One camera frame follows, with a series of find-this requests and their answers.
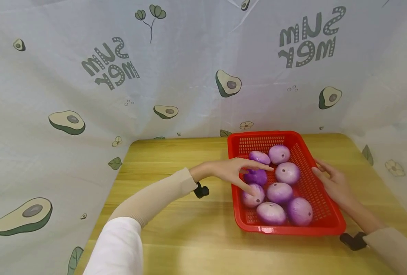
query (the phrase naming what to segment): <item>wooden table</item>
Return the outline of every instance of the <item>wooden table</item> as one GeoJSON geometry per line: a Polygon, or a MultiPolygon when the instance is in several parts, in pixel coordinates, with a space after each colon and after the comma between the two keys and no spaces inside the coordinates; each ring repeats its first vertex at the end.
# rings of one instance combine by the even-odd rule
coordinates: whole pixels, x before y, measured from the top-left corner
{"type": "MultiPolygon", "coordinates": [[[[304,135],[313,156],[342,170],[357,197],[407,237],[407,213],[353,142],[341,134],[304,135]]],[[[85,247],[82,274],[109,215],[127,197],[183,167],[227,159],[227,138],[134,142],[85,247]]],[[[142,231],[145,274],[392,274],[368,248],[353,252],[337,236],[296,237],[241,231],[233,217],[230,184],[208,178],[211,194],[171,203],[142,231]]],[[[359,227],[346,215],[347,232],[359,227]]]]}

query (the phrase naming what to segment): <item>hand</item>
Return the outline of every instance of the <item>hand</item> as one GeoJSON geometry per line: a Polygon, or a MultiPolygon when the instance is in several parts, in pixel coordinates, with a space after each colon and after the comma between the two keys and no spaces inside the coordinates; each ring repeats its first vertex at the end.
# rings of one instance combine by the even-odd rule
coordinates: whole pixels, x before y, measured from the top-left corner
{"type": "Polygon", "coordinates": [[[319,168],[312,167],[313,173],[324,184],[327,194],[334,200],[340,208],[346,208],[357,202],[356,197],[353,195],[350,186],[347,184],[344,174],[332,167],[331,165],[323,162],[322,160],[315,159],[319,168]],[[326,177],[322,172],[327,172],[330,178],[326,177]]]}
{"type": "Polygon", "coordinates": [[[205,162],[201,165],[191,168],[190,173],[195,182],[198,182],[209,176],[215,176],[221,180],[225,180],[232,183],[233,185],[240,187],[242,190],[246,191],[250,195],[255,195],[254,189],[244,183],[243,180],[238,177],[239,173],[248,173],[248,171],[244,170],[243,168],[251,170],[263,169],[266,171],[274,170],[272,167],[269,167],[269,165],[261,164],[250,159],[235,157],[234,159],[219,160],[216,162],[205,162]]]}

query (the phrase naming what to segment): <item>avocado half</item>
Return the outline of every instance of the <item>avocado half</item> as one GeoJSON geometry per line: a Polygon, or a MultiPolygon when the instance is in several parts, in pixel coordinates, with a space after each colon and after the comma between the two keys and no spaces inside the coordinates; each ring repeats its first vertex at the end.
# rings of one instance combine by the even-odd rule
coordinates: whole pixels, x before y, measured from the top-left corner
{"type": "Polygon", "coordinates": [[[223,70],[216,72],[216,84],[219,88],[219,93],[223,97],[230,97],[238,93],[242,87],[242,81],[240,78],[230,76],[223,70]]]}
{"type": "Polygon", "coordinates": [[[55,129],[73,136],[81,134],[86,129],[84,120],[74,111],[52,113],[49,115],[49,122],[55,129]]]}
{"type": "Polygon", "coordinates": [[[178,114],[178,109],[174,106],[155,105],[153,111],[162,119],[171,119],[178,114]]]}
{"type": "Polygon", "coordinates": [[[20,52],[24,52],[26,50],[26,46],[24,45],[23,40],[21,40],[20,38],[13,42],[13,47],[20,52]]]}
{"type": "Polygon", "coordinates": [[[244,0],[243,3],[240,5],[242,11],[246,11],[249,8],[250,0],[244,0]]]}
{"type": "Polygon", "coordinates": [[[337,104],[342,96],[342,91],[335,89],[334,87],[325,87],[319,94],[319,108],[324,110],[337,104]]]}
{"type": "Polygon", "coordinates": [[[52,214],[52,203],[36,197],[0,218],[0,236],[32,232],[43,228],[52,214]]]}

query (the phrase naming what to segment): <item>white fabric backdrop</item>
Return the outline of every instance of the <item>white fabric backdrop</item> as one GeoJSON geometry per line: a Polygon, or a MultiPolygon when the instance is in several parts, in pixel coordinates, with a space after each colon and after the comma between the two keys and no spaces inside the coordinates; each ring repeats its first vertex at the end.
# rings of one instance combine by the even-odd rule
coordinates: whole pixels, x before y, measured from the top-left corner
{"type": "Polygon", "coordinates": [[[407,209],[407,0],[240,5],[0,0],[0,274],[72,274],[114,169],[137,139],[218,136],[221,129],[345,133],[361,150],[368,145],[373,167],[407,209]],[[160,6],[157,18],[150,5],[160,6]],[[303,18],[314,32],[318,13],[319,34],[304,39],[303,18]],[[281,46],[281,31],[295,24],[298,41],[283,35],[281,46]],[[328,40],[333,53],[328,44],[327,54],[317,55],[328,40]],[[308,45],[313,59],[297,66],[308,45]],[[291,47],[287,68],[279,52],[291,47]],[[98,72],[82,65],[93,55],[98,72]],[[130,64],[136,72],[119,75],[130,64]],[[238,93],[221,96],[218,70],[240,79],[238,93]],[[101,83],[106,78],[113,89],[101,83]],[[342,97],[321,109],[328,86],[342,97]],[[155,105],[178,111],[162,119],[155,105]],[[85,123],[78,135],[49,122],[67,110],[85,123]],[[24,232],[32,230],[20,227],[25,208],[9,213],[36,197],[49,200],[52,213],[24,232]],[[20,232],[3,235],[9,228],[20,232]]]}

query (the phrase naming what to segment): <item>red onion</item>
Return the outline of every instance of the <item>red onion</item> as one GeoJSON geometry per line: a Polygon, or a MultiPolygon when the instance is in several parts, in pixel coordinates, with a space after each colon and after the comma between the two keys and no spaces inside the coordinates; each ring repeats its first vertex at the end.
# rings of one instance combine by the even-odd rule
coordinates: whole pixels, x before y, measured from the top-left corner
{"type": "Polygon", "coordinates": [[[264,190],[260,185],[257,184],[250,184],[249,186],[255,190],[256,195],[251,196],[243,191],[242,201],[246,207],[254,208],[255,206],[258,206],[260,203],[264,202],[264,190]]]}
{"type": "Polygon", "coordinates": [[[293,190],[287,183],[273,183],[266,192],[268,200],[278,204],[285,204],[293,197],[293,190]]]}
{"type": "Polygon", "coordinates": [[[263,164],[271,164],[271,159],[267,156],[266,153],[262,153],[260,151],[252,151],[249,153],[249,159],[255,160],[256,162],[263,163],[263,164]]]}
{"type": "Polygon", "coordinates": [[[243,175],[243,179],[247,184],[254,183],[263,186],[268,182],[268,175],[263,169],[257,171],[248,169],[248,173],[243,175]]]}
{"type": "Polygon", "coordinates": [[[290,150],[284,145],[275,145],[269,149],[269,158],[273,164],[288,162],[290,158],[290,150]]]}
{"type": "Polygon", "coordinates": [[[284,182],[288,185],[294,185],[300,179],[300,170],[292,162],[285,162],[275,169],[275,177],[278,182],[284,182]]]}
{"type": "Polygon", "coordinates": [[[308,226],[313,218],[310,203],[302,197],[296,197],[287,204],[287,216],[296,226],[308,226]]]}
{"type": "Polygon", "coordinates": [[[262,203],[256,212],[258,219],[266,225],[282,225],[286,220],[284,209],[273,202],[262,203]]]}

